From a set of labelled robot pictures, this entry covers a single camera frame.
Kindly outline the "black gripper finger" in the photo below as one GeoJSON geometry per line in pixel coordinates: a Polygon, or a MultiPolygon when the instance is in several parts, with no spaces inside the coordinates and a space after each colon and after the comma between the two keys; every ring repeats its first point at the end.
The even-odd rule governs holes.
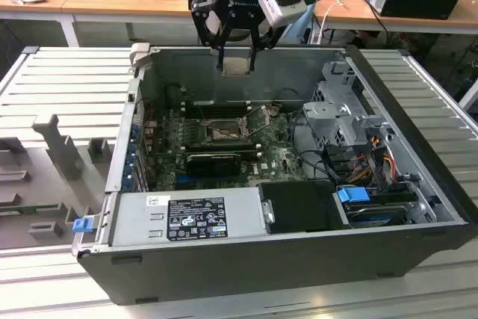
{"type": "Polygon", "coordinates": [[[260,35],[258,18],[255,15],[249,15],[248,18],[250,37],[252,40],[252,46],[249,54],[249,71],[255,70],[255,60],[257,54],[265,49],[271,49],[275,45],[275,30],[269,28],[269,30],[260,35]]]}
{"type": "Polygon", "coordinates": [[[201,3],[194,3],[191,15],[201,44],[218,51],[217,69],[222,71],[224,46],[232,32],[234,22],[233,11],[229,7],[229,0],[207,0],[201,3]],[[214,13],[219,19],[219,28],[215,33],[206,24],[211,13],[214,13]]]}

